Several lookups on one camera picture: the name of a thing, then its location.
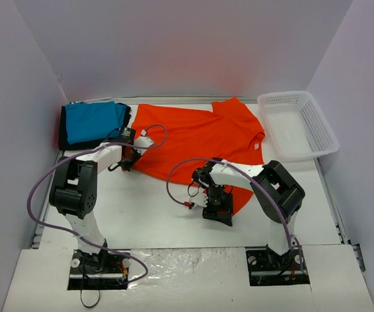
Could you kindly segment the orange t shirt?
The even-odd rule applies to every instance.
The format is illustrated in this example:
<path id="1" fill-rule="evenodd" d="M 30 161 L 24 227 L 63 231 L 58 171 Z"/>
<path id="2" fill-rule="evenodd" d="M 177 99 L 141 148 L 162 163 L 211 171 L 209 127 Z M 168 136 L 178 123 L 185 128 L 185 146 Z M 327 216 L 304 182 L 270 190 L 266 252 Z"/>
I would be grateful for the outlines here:
<path id="1" fill-rule="evenodd" d="M 134 169 L 151 177 L 187 185 L 206 159 L 263 164 L 265 131 L 237 98 L 215 101 L 212 110 L 138 105 L 132 128 L 146 130 L 161 146 L 148 150 Z"/>

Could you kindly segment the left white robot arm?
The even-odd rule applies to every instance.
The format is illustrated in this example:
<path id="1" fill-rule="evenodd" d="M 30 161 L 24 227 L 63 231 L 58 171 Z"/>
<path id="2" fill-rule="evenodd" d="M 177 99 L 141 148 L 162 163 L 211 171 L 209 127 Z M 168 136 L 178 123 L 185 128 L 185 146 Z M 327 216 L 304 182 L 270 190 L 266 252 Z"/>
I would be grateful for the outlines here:
<path id="1" fill-rule="evenodd" d="M 94 215 L 97 201 L 97 176 L 104 170 L 115 169 L 114 164 L 125 171 L 151 147 L 154 142 L 143 130 L 138 138 L 136 131 L 125 128 L 117 139 L 103 142 L 88 154 L 74 159 L 60 159 L 51 186 L 49 203 L 69 222 L 78 242 L 81 259 L 96 272 L 106 270 L 110 256 L 105 250 L 107 241 L 101 234 Z"/>

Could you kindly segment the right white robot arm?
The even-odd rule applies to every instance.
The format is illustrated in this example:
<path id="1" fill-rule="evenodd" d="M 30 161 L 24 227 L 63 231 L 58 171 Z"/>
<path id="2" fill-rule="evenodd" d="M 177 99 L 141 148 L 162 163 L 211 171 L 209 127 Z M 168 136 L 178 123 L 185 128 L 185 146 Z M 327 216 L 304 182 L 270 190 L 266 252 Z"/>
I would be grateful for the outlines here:
<path id="1" fill-rule="evenodd" d="M 193 171 L 192 181 L 204 193 L 192 196 L 189 206 L 202 207 L 204 219 L 227 226 L 232 226 L 234 195 L 225 187 L 253 192 L 271 222 L 266 245 L 268 263 L 282 268 L 290 262 L 293 218 L 302 206 L 305 191 L 280 162 L 250 165 L 213 158 Z"/>

